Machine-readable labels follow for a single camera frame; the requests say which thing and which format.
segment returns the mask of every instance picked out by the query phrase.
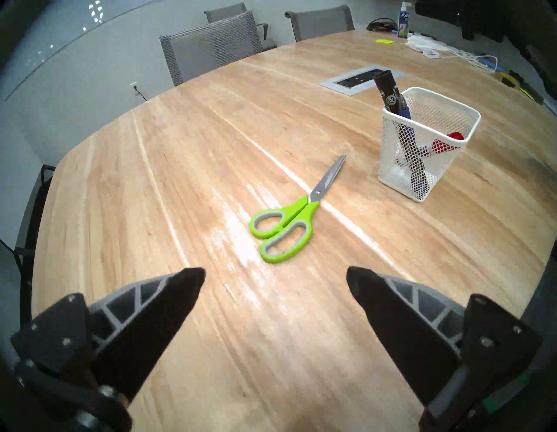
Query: red object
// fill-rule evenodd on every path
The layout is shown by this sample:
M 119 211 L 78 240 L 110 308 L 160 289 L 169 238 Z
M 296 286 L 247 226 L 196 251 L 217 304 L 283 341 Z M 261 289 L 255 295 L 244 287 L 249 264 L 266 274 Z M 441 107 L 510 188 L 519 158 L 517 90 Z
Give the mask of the red object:
M 462 134 L 460 132 L 451 132 L 448 136 L 453 138 L 453 139 L 460 139 L 460 140 L 464 139 L 464 137 L 462 136 Z M 445 152 L 450 152 L 451 150 L 456 150 L 458 147 L 454 147 L 452 145 L 445 144 L 444 142 L 436 139 L 433 142 L 432 148 L 433 148 L 433 151 L 436 152 L 436 153 L 445 153 Z

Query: wood grain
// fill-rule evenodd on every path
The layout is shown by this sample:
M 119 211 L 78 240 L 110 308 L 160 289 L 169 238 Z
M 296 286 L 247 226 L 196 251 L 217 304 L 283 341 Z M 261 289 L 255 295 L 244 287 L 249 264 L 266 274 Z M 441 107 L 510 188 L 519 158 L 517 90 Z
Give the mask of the wood grain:
M 557 233 L 557 122 L 459 59 L 347 32 L 280 47 L 149 100 L 57 167 L 39 232 L 33 313 L 185 266 L 198 303 L 130 407 L 134 430 L 418 430 L 422 407 L 345 282 L 349 265 L 466 304 L 525 309 Z M 402 70 L 482 121 L 429 197 L 378 181 L 382 101 L 318 82 Z M 263 262 L 247 226 L 347 159 L 294 258 Z

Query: pen holder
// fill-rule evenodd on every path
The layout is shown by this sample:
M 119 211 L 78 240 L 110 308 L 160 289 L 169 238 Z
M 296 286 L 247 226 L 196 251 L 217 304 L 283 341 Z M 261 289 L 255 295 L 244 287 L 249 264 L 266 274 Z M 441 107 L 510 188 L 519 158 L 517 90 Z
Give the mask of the pen holder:
M 383 108 L 379 181 L 422 202 L 470 140 L 481 115 L 474 108 L 419 87 L 411 87 L 402 95 L 412 120 Z

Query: chair backrest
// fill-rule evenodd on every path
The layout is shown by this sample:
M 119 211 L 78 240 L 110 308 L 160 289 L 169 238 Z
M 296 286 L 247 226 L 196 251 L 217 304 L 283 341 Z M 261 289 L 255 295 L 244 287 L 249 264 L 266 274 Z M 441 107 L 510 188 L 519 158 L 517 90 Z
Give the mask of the chair backrest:
M 296 42 L 354 30 L 352 14 L 346 4 L 331 9 L 320 9 L 310 12 L 286 11 L 284 16 L 290 18 L 292 22 L 292 30 L 294 31 Z
M 221 7 L 220 9 L 214 9 L 212 11 L 205 11 L 207 15 L 207 21 L 215 22 L 224 20 L 225 18 L 234 17 L 246 12 L 246 5 L 243 2 L 238 4 L 233 4 L 232 6 Z
M 263 51 L 251 12 L 159 39 L 175 86 Z

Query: black cable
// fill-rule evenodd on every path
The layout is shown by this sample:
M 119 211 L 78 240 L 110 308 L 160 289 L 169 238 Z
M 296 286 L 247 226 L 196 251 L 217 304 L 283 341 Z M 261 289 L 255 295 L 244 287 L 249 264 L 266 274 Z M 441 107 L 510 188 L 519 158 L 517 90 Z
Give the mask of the black cable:
M 136 85 L 134 85 L 134 90 L 137 91 L 143 99 L 145 99 L 145 96 L 143 96 L 143 94 L 138 90 L 138 87 Z
M 386 17 L 384 17 L 384 18 L 376 18 L 376 19 L 374 19 L 373 21 L 371 21 L 370 24 L 373 24 L 375 21 L 379 21 L 379 20 L 389 20 L 389 21 L 392 21 L 394 25 L 397 25 L 397 23 L 395 22 L 395 20 L 392 20 L 391 18 L 386 18 Z
M 395 20 L 392 20 L 391 18 L 376 18 L 373 21 L 371 21 L 371 23 L 368 24 L 368 26 L 366 27 L 366 30 L 369 31 L 391 31 L 391 30 L 396 30 L 397 29 L 397 23 L 395 22 Z

